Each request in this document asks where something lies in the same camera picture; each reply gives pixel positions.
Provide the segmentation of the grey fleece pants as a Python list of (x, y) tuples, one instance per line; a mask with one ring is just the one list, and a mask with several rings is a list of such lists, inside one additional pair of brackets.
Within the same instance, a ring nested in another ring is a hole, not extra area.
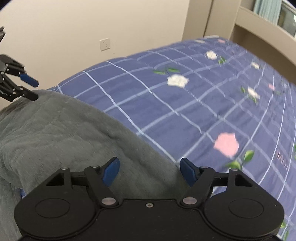
[(188, 189), (180, 170), (119, 121), (75, 98), (37, 90), (1, 110), (1, 240), (21, 235), (14, 208), (62, 167), (73, 172), (102, 166), (112, 157), (120, 172), (117, 198), (181, 198)]

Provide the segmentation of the blue plaid floral bedspread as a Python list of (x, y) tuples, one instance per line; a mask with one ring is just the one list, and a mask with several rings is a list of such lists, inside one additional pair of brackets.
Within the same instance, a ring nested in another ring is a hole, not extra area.
[(226, 39), (184, 41), (111, 59), (53, 91), (100, 109), (178, 163), (242, 170), (285, 210), (295, 240), (295, 85)]

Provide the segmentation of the beige window ledge cabinet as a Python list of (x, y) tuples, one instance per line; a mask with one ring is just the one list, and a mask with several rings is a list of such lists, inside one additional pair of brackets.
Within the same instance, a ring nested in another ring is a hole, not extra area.
[(295, 83), (295, 39), (282, 28), (239, 7), (230, 40), (253, 53)]

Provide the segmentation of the beige tall wardrobe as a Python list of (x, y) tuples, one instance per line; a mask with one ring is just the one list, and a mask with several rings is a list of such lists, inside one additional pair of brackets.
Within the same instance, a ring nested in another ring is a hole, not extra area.
[(182, 40), (218, 35), (230, 39), (240, 0), (191, 0)]

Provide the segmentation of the window glass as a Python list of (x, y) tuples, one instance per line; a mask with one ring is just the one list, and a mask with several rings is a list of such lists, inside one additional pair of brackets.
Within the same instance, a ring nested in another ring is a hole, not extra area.
[(277, 24), (295, 38), (295, 7), (289, 1), (282, 1)]

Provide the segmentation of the teal curtain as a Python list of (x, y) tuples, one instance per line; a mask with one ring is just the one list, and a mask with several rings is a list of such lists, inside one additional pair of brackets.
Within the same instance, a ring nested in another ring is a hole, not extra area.
[(280, 16), (281, 5), (282, 0), (256, 0), (253, 12), (270, 23), (277, 25)]

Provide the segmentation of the white wall socket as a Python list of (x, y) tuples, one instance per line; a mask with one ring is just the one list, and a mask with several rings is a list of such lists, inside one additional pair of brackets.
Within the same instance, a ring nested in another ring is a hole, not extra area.
[(99, 41), (100, 44), (100, 51), (105, 51), (111, 48), (110, 39), (102, 39)]

